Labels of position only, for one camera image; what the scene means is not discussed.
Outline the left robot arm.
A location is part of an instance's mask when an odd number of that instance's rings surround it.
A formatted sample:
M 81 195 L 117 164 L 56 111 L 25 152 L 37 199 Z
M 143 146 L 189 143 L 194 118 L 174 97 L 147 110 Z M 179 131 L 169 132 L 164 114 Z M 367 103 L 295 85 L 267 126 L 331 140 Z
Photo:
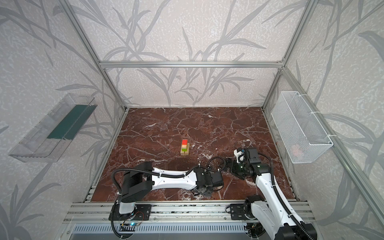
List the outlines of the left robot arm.
M 136 202 L 141 201 L 151 191 L 159 189 L 183 189 L 203 197 L 210 197 L 218 188 L 224 186 L 222 171 L 196 165 L 186 171 L 168 171 L 144 162 L 134 168 L 120 168 L 111 173 L 111 179 L 118 190 L 116 204 L 122 216 L 135 212 Z

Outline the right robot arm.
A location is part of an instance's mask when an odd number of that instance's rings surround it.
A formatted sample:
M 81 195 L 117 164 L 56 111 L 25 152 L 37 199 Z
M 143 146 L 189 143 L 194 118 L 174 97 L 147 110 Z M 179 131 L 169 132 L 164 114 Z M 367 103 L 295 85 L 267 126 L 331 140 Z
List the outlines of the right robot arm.
M 243 204 L 231 204 L 226 212 L 232 220 L 257 221 L 258 227 L 245 226 L 251 236 L 267 233 L 272 240 L 316 240 L 317 231 L 311 223 L 305 223 L 290 205 L 274 175 L 273 161 L 262 163 L 265 154 L 256 148 L 234 150 L 231 173 L 239 179 L 252 178 L 262 192 L 246 197 Z

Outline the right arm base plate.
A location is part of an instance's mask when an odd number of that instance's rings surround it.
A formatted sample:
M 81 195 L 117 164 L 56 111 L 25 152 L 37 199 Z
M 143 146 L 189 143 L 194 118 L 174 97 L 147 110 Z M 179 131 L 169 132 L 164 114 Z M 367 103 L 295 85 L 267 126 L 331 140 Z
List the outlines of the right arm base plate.
M 252 211 L 246 204 L 230 204 L 230 215 L 232 220 L 255 220 Z

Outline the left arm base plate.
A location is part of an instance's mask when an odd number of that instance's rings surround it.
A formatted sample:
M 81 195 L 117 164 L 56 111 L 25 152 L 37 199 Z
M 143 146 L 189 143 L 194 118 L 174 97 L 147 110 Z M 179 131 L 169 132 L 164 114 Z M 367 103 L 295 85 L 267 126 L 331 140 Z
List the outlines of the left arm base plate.
M 148 221 L 151 214 L 152 205 L 138 204 L 132 213 L 120 214 L 120 204 L 114 205 L 109 215 L 109 221 Z

